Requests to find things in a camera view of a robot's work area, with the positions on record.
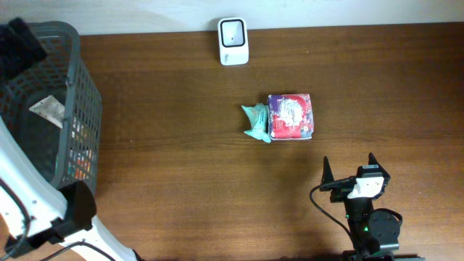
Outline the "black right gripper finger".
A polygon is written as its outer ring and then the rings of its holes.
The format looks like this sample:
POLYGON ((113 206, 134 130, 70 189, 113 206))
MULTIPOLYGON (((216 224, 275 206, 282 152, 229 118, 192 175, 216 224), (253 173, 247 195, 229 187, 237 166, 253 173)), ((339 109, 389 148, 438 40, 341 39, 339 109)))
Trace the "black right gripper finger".
POLYGON ((332 183, 334 182, 334 176, 331 170, 331 166, 328 160, 328 157, 323 158, 323 175, 321 178, 321 183, 332 183))
POLYGON ((369 153, 368 155, 368 164, 369 165, 380 165, 378 163, 378 160, 375 158, 374 154, 372 152, 369 153))

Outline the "red purple tissue pack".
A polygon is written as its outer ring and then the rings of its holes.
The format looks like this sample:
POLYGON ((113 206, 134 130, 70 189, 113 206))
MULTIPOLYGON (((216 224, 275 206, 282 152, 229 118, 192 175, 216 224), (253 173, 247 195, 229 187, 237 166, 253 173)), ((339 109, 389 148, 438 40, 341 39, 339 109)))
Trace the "red purple tissue pack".
POLYGON ((315 124, 309 94, 271 94, 268 108, 268 133, 272 141, 312 138, 315 124))

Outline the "green toilet tissue pack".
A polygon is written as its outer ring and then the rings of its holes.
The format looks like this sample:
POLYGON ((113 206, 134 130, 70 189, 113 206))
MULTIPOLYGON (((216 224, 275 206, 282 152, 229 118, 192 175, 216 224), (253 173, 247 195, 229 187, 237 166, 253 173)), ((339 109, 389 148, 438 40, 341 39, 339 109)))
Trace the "green toilet tissue pack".
POLYGON ((268 105, 258 103, 253 107, 241 106, 250 122, 250 129, 244 133, 257 140, 270 143, 271 139, 268 134, 268 105))

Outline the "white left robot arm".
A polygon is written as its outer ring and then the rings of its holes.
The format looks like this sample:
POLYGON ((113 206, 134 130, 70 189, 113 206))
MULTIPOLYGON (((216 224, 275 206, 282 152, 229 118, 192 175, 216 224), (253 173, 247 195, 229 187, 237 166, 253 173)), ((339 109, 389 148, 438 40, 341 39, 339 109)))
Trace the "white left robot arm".
POLYGON ((137 260, 97 215, 102 98, 66 22, 1 26, 1 216, 6 258, 59 244, 86 260, 137 260))

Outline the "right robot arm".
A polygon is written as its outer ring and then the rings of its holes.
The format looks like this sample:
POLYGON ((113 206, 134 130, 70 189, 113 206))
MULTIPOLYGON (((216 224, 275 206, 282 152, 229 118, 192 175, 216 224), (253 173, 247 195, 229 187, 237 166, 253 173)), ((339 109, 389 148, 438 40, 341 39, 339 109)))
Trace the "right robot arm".
POLYGON ((310 201, 325 216, 340 225, 352 242, 353 250, 344 251, 341 254, 342 260, 422 260, 417 255, 394 255, 394 251, 399 249, 398 238, 403 218, 394 210, 373 207, 373 201, 384 194, 390 180, 390 174, 372 153, 368 155, 368 163, 358 167, 356 175, 339 180, 334 178, 328 158, 323 158, 320 185, 310 192, 329 191, 332 203, 342 202, 348 225, 328 214, 312 196, 310 201))

